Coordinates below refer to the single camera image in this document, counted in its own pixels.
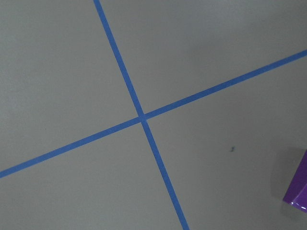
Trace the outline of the purple toy block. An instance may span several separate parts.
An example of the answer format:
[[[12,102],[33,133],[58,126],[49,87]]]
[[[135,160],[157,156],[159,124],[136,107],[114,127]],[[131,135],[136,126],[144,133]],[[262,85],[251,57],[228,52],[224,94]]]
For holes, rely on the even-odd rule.
[[[304,213],[307,212],[307,152],[291,180],[283,201]]]

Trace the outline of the blue tape line crossing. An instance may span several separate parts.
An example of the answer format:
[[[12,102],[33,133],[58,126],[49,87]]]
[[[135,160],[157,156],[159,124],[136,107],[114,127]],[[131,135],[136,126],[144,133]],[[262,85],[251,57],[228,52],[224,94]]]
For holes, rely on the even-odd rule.
[[[196,94],[193,94],[191,96],[188,96],[188,97],[185,97],[183,99],[180,99],[180,100],[178,100],[176,102],[170,103],[168,105],[165,105],[163,107],[160,107],[158,109],[150,111],[150,112],[146,113],[144,115],[144,117],[146,119],[151,119],[153,117],[159,116],[159,115],[164,114],[164,113],[166,113],[168,111],[174,110],[174,109],[176,109],[178,107],[181,107],[183,105],[186,105],[188,103],[196,101],[196,100],[198,100],[200,98],[206,97],[208,95],[211,95],[213,93],[216,93],[218,91],[221,91],[223,89],[231,87],[231,86],[233,86],[235,84],[241,83],[243,81],[246,81],[248,79],[251,79],[253,77],[256,77],[256,76],[261,75],[261,74],[263,74],[265,72],[271,71],[273,69],[276,69],[278,67],[281,67],[283,65],[286,65],[286,64],[288,64],[290,62],[296,61],[296,60],[298,60],[300,58],[303,58],[303,57],[306,57],[306,56],[307,56],[307,51],[303,50],[303,51],[301,51],[299,53],[293,54],[293,55],[291,55],[289,57],[285,57],[285,58],[283,58],[281,60],[278,60],[276,62],[273,62],[273,63],[271,63],[269,65],[263,66],[261,68],[258,68],[256,70],[253,70],[251,72],[248,72],[246,74],[238,76],[236,78],[230,79],[228,81],[222,82],[222,83],[220,83],[218,85],[210,87],[210,88],[208,88],[206,90],[203,90],[203,91],[198,92]],[[49,159],[54,158],[56,156],[59,156],[59,155],[61,155],[63,153],[66,153],[68,151],[71,151],[73,149],[81,147],[83,145],[86,145],[86,144],[88,144],[90,142],[93,142],[93,141],[96,141],[98,139],[101,139],[101,138],[104,138],[106,136],[109,136],[109,135],[111,135],[113,133],[116,133],[116,132],[121,131],[123,129],[126,129],[128,127],[131,127],[131,126],[133,126],[135,124],[138,124],[140,122],[141,122],[141,119],[136,117],[136,118],[130,119],[128,121],[125,121],[123,123],[120,123],[118,125],[112,126],[112,127],[108,128],[108,129],[105,129],[105,130],[100,131],[98,133],[92,134],[92,135],[90,135],[88,137],[82,138],[82,139],[80,139],[78,141],[75,141],[73,143],[65,145],[65,146],[63,146],[61,148],[55,149],[53,151],[50,151],[48,153],[45,153],[43,155],[40,155],[38,157],[35,157],[33,159],[30,159],[28,161],[22,162],[20,164],[12,166],[12,167],[10,167],[8,169],[5,169],[5,170],[0,172],[0,177],[4,178],[4,177],[6,177],[6,176],[8,176],[10,174],[14,174],[16,172],[22,171],[22,170],[24,170],[26,168],[32,167],[32,166],[34,166],[36,164],[39,164],[39,163],[41,163],[43,161],[46,161],[46,160],[49,160]]]

